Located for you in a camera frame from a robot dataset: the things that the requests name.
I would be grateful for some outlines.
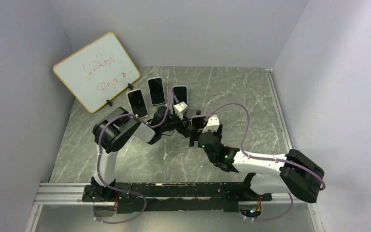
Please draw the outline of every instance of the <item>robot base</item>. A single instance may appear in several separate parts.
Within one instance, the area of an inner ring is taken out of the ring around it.
[[[178,210],[223,210],[239,212],[238,202],[253,201],[258,197],[262,201],[271,201],[271,194],[257,195],[244,182],[209,182],[209,183],[115,183],[114,187],[142,193],[147,198],[145,211]],[[134,194],[116,193],[118,196],[118,214],[139,212],[144,201]],[[93,185],[85,186],[83,202],[114,202],[116,195],[108,200],[99,198]]]

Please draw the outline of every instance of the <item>smartphone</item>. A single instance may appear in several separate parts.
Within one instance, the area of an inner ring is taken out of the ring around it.
[[[148,90],[150,92],[150,99],[152,105],[160,105],[166,102],[164,95],[163,78],[153,77],[147,79]]]
[[[206,115],[197,115],[191,118],[191,126],[196,129],[203,129],[205,126],[207,126],[207,122],[204,121],[204,119],[207,118]]]
[[[185,102],[188,105],[188,92],[187,92],[187,86],[173,86],[173,91],[175,96],[177,97],[179,102],[174,102],[173,97],[173,107],[175,104],[178,104],[180,102]]]
[[[127,99],[133,114],[138,115],[138,117],[148,116],[146,102],[141,89],[138,88],[127,92]]]

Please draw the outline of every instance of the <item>red handwriting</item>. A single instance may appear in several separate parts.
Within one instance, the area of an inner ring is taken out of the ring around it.
[[[95,55],[95,57],[96,59],[93,60],[92,63],[83,65],[83,70],[86,72],[87,79],[90,79],[92,75],[95,73],[95,71],[97,71],[98,69],[102,67],[108,67],[115,62],[113,57],[108,57],[107,59],[104,59],[100,52],[97,55]]]
[[[123,75],[123,78],[125,78],[127,75],[127,72],[122,72],[121,74]]]
[[[108,82],[101,82],[99,85],[96,86],[96,89],[101,92],[106,92],[111,87],[115,86],[118,83],[118,80],[115,78],[113,80],[109,80]]]

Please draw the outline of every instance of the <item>white phone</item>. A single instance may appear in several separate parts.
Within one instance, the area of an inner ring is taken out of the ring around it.
[[[138,88],[127,92],[127,99],[133,114],[140,118],[148,116],[146,102],[141,89]]]

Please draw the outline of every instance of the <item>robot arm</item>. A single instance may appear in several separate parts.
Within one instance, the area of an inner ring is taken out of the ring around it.
[[[190,146],[194,145],[194,142],[191,141],[198,141],[198,146],[203,148],[208,160],[214,166],[225,172],[248,173],[242,187],[230,191],[230,194],[236,198],[246,199],[247,193],[250,195],[249,199],[255,199],[257,196],[264,196],[269,193],[292,193],[302,201],[316,202],[320,182],[314,176],[284,162],[250,159],[239,148],[224,146],[221,143],[222,125],[219,123],[217,116],[211,116],[200,128],[195,128],[195,125],[191,125],[190,120],[183,114],[186,109],[186,104],[183,104],[183,102],[175,105],[175,114],[171,114],[169,111],[165,121],[159,127],[153,129],[135,117],[122,118],[110,125],[105,130],[101,142],[105,154],[101,157],[100,173],[105,182],[111,186],[115,184],[114,167],[117,153],[131,136],[136,136],[152,145],[161,138],[162,133],[177,130],[184,137],[190,137]],[[159,124],[165,111],[166,107],[164,106],[158,108],[154,117],[148,123],[150,125]],[[96,124],[93,129],[95,142],[98,142],[100,132],[111,119],[127,113],[125,109],[119,107]],[[320,167],[297,150],[290,150],[288,154],[279,155],[248,154],[256,157],[272,157],[293,161],[312,170],[321,178],[324,176]],[[98,193],[97,199],[110,200],[114,197],[114,191],[105,187],[98,180],[97,173],[91,179],[91,186]]]
[[[250,159],[239,148],[224,146],[211,130],[199,137],[199,145],[214,166],[225,172],[255,173],[251,190],[258,195],[265,193],[292,193],[296,198],[315,203],[320,182],[308,172],[284,162],[289,160],[310,169],[323,178],[324,171],[301,152],[291,149],[288,154],[267,155],[247,152],[250,156],[272,158],[275,161]]]

